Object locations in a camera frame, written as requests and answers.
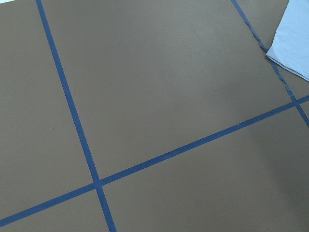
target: blue grid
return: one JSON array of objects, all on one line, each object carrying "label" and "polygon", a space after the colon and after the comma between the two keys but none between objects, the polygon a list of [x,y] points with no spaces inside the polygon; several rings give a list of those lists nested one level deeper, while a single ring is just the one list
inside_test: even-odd
[{"label": "blue grid", "polygon": [[[238,11],[238,13],[241,16],[241,18],[243,19],[243,21],[248,25],[249,29],[253,33],[253,36],[257,40],[257,42],[258,42],[259,46],[261,47],[261,49],[264,52],[267,52],[268,49],[264,46],[263,42],[261,41],[260,37],[258,36],[256,31],[252,27],[252,25],[249,22],[248,18],[246,17],[246,15],[244,14],[244,12],[240,8],[240,6],[238,5],[237,1],[236,0],[231,0],[231,2],[235,6],[236,10]],[[137,165],[135,165],[133,167],[130,167],[128,169],[125,169],[125,170],[120,171],[118,173],[115,173],[113,175],[110,175],[110,176],[108,176],[106,178],[100,179],[99,175],[98,175],[98,172],[96,170],[96,166],[94,164],[94,161],[93,161],[93,158],[92,158],[92,155],[91,155],[88,143],[87,143],[87,139],[86,139],[85,134],[84,134],[83,127],[82,127],[81,122],[79,120],[79,116],[78,116],[78,113],[76,111],[76,107],[75,107],[72,95],[70,93],[69,85],[67,83],[67,80],[66,80],[66,77],[65,77],[65,74],[64,74],[61,62],[60,62],[60,58],[58,56],[58,53],[57,53],[57,50],[56,50],[56,46],[55,46],[55,43],[54,43],[54,40],[53,40],[53,37],[52,37],[52,34],[51,34],[51,31],[49,29],[48,21],[47,21],[45,12],[44,12],[44,8],[43,8],[43,5],[42,5],[42,2],[41,2],[41,0],[36,0],[36,3],[37,3],[37,6],[38,6],[38,10],[39,10],[40,16],[41,16],[41,20],[42,20],[42,24],[43,24],[43,27],[44,27],[44,30],[45,30],[45,34],[46,34],[46,37],[47,37],[47,40],[48,40],[48,43],[49,43],[49,46],[50,46],[53,58],[54,58],[54,62],[55,62],[55,65],[56,65],[56,68],[57,68],[57,71],[58,71],[58,75],[59,75],[59,78],[60,78],[60,81],[61,81],[61,84],[62,84],[62,87],[63,87],[63,91],[65,93],[66,100],[67,100],[67,103],[68,103],[68,106],[69,106],[69,109],[70,109],[70,112],[71,112],[71,116],[72,116],[72,119],[74,121],[76,130],[77,130],[77,133],[78,133],[78,136],[79,136],[79,139],[80,139],[83,151],[84,151],[84,155],[85,155],[85,158],[86,158],[86,161],[87,161],[87,164],[88,164],[89,171],[91,173],[91,177],[92,177],[93,183],[91,183],[89,185],[86,185],[84,187],[78,188],[78,189],[76,189],[74,191],[68,192],[68,193],[66,193],[64,195],[61,195],[59,197],[53,198],[53,199],[51,199],[49,201],[43,202],[43,203],[41,203],[39,205],[36,205],[36,206],[31,207],[29,209],[26,209],[26,210],[24,210],[22,212],[19,212],[17,214],[11,215],[11,216],[6,217],[6,218],[3,218],[3,219],[0,220],[0,227],[3,227],[5,225],[8,225],[8,224],[13,223],[15,221],[18,221],[18,220],[20,220],[22,218],[26,218],[26,217],[28,217],[30,215],[33,215],[33,214],[38,213],[38,212],[40,212],[42,210],[48,209],[50,207],[53,207],[53,206],[55,206],[57,204],[60,204],[60,203],[65,202],[67,200],[70,200],[70,199],[72,199],[74,197],[80,196],[80,195],[85,194],[87,192],[90,192],[92,190],[96,190],[97,195],[98,195],[98,199],[99,199],[102,211],[103,211],[103,214],[105,216],[105,219],[106,219],[106,222],[107,222],[107,225],[108,225],[108,228],[109,228],[109,231],[110,232],[116,232],[117,230],[116,230],[114,221],[112,219],[112,215],[111,215],[111,212],[110,212],[110,209],[109,209],[109,206],[108,206],[108,203],[107,203],[107,200],[106,200],[103,188],[102,188],[104,185],[109,184],[109,183],[111,183],[113,181],[119,180],[119,179],[121,179],[121,178],[123,178],[125,176],[128,176],[128,175],[131,175],[133,173],[136,173],[136,172],[138,172],[138,171],[140,171],[142,169],[148,168],[148,167],[150,167],[152,165],[155,165],[157,163],[165,161],[165,160],[167,160],[169,158],[177,156],[177,155],[179,155],[181,153],[184,153],[184,152],[186,152],[188,150],[191,150],[191,149],[196,148],[198,146],[204,145],[204,144],[206,144],[206,143],[208,143],[210,141],[213,141],[215,139],[221,138],[221,137],[223,137],[225,135],[228,135],[230,133],[238,131],[238,130],[240,130],[242,128],[250,126],[250,125],[252,125],[254,123],[257,123],[259,121],[262,121],[262,120],[264,120],[266,118],[272,117],[272,116],[274,116],[276,114],[279,114],[281,112],[284,112],[284,111],[289,110],[289,109],[294,108],[294,107],[298,110],[298,112],[300,113],[300,115],[303,118],[304,122],[309,127],[309,120],[308,120],[306,114],[304,113],[303,109],[300,106],[301,104],[309,101],[309,95],[305,96],[303,98],[300,98],[300,99],[296,99],[296,97],[294,96],[294,93],[292,92],[291,88],[289,87],[289,85],[285,81],[283,75],[280,73],[277,65],[274,62],[271,61],[270,63],[272,65],[272,67],[273,67],[274,72],[278,75],[279,79],[285,84],[285,88],[286,88],[287,93],[290,96],[292,102],[290,102],[288,104],[285,104],[283,106],[280,106],[278,108],[275,108],[273,110],[270,110],[270,111],[268,111],[268,112],[266,112],[264,114],[261,114],[261,115],[258,115],[256,117],[253,117],[253,118],[251,118],[249,120],[243,121],[243,122],[241,122],[239,124],[236,124],[234,126],[231,126],[231,127],[227,128],[225,130],[216,132],[216,133],[214,133],[212,135],[209,135],[207,137],[204,137],[204,138],[199,139],[197,141],[194,141],[192,143],[186,144],[186,145],[184,145],[182,147],[179,147],[179,148],[177,148],[175,150],[172,150],[172,151],[170,151],[168,153],[165,153],[165,154],[163,154],[161,156],[155,157],[153,159],[150,159],[148,161],[145,161],[143,163],[137,164]]]}]

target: gray floor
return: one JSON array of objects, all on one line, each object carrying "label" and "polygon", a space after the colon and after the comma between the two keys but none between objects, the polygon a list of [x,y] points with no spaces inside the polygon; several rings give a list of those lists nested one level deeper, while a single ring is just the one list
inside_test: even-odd
[{"label": "gray floor", "polygon": [[[42,3],[100,178],[291,102],[229,0]],[[287,0],[239,4],[269,47]],[[1,226],[92,179],[36,2],[0,28]],[[107,184],[117,231],[308,231],[308,136],[293,107]],[[109,229],[91,191],[0,231]]]}]

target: grid square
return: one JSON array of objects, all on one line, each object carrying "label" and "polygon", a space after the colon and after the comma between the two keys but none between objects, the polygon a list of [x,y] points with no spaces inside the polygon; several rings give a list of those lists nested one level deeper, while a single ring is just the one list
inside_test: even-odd
[{"label": "grid square", "polygon": [[0,5],[0,219],[92,182],[34,0]]},{"label": "grid square", "polygon": [[290,102],[226,1],[43,4],[101,178]]},{"label": "grid square", "polygon": [[104,186],[118,231],[308,231],[304,125],[293,108]]},{"label": "grid square", "polygon": [[[237,2],[250,20],[264,45],[270,48],[288,0],[238,0]],[[309,94],[308,81],[281,67],[279,69],[297,98],[302,98]]]},{"label": "grid square", "polygon": [[104,216],[93,190],[23,220],[1,228],[2,232],[108,232]]}]

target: floor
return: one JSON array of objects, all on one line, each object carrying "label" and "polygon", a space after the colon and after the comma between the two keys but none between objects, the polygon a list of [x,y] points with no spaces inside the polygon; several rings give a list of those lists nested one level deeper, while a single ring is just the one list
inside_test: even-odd
[{"label": "floor", "polygon": [[309,231],[287,2],[1,4],[0,231]]}]

